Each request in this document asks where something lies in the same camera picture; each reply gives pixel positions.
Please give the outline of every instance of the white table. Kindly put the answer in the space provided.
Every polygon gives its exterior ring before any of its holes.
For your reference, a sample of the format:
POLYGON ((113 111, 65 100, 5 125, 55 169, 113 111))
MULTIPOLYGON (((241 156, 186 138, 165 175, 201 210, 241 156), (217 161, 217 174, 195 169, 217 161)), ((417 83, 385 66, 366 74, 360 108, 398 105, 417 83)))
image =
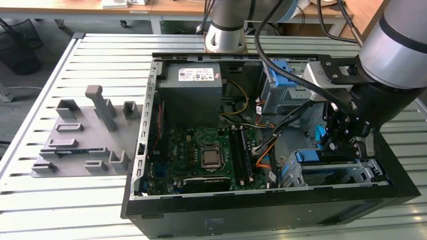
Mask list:
MULTIPOLYGON (((247 42, 254 53, 254 38, 249 37, 247 42)), ((322 37, 265 37, 262 43, 267 53, 348 57, 360 49, 322 37)), ((71 40, 0 161, 2 240, 147 239, 119 217, 125 176, 33 178, 30 172, 57 121, 61 99, 74 98, 81 106, 93 105, 85 97, 87 85, 102 85, 114 104, 125 100, 143 104, 153 52, 202 53, 203 39, 193 35, 87 34, 71 40)), ((427 122, 416 103, 382 131, 424 196, 348 225, 231 234, 227 239, 426 239, 427 122)))

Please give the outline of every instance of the power supply label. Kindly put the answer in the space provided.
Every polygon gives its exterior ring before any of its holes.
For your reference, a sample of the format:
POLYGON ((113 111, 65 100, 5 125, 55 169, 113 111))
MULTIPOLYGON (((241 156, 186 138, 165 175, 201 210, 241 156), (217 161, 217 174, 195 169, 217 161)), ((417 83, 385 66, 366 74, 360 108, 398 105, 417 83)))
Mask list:
POLYGON ((178 81, 214 81, 214 68, 182 68, 178 81))

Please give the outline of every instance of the wire bundle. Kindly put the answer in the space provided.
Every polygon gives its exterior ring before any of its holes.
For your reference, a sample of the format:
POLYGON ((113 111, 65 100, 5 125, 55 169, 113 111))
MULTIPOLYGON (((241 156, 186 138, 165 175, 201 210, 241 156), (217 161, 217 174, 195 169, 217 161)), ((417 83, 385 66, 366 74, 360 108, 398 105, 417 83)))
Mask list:
POLYGON ((283 129, 293 123, 295 122, 302 115, 305 114, 306 110, 315 104, 314 101, 307 101, 303 105, 301 105, 298 108, 295 108, 282 119, 282 121, 278 123, 278 125, 275 126, 275 128, 273 129, 271 135, 269 140, 261 144, 255 149, 254 152, 259 152, 262 149, 265 149, 267 146, 267 150, 263 152, 263 154, 261 155, 255 166, 258 168, 270 168, 270 165, 262 164, 262 160, 266 157, 266 155, 269 154, 269 152, 271 151, 271 149, 275 146, 275 143, 278 142, 278 137, 283 132, 283 129))

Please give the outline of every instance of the ram slot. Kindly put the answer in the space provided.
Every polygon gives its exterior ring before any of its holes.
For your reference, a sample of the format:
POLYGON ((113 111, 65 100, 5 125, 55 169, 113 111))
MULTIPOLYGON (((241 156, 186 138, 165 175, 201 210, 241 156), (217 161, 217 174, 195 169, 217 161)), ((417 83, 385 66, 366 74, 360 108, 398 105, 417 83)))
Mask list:
POLYGON ((234 168, 234 178, 235 184, 243 186, 249 182, 249 172, 245 164, 245 151, 242 145, 242 130, 231 129, 229 131, 230 136, 230 150, 231 150, 231 160, 234 168))
POLYGON ((246 130, 241 128, 241 137, 242 137, 242 146, 243 146, 243 161, 246 166, 246 172, 249 176, 249 182, 254 182, 254 172, 253 172, 253 165, 251 165, 251 155, 249 150, 249 144, 247 144, 247 136, 246 136, 246 130))

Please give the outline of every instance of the motherboard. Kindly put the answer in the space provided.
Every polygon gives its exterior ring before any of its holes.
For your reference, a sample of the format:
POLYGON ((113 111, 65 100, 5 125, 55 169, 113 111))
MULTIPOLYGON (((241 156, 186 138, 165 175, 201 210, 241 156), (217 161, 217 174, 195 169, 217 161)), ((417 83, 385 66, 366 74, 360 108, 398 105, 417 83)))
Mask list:
POLYGON ((251 156, 251 127, 173 129, 167 142, 167 159, 153 163, 153 195, 266 188, 251 156))

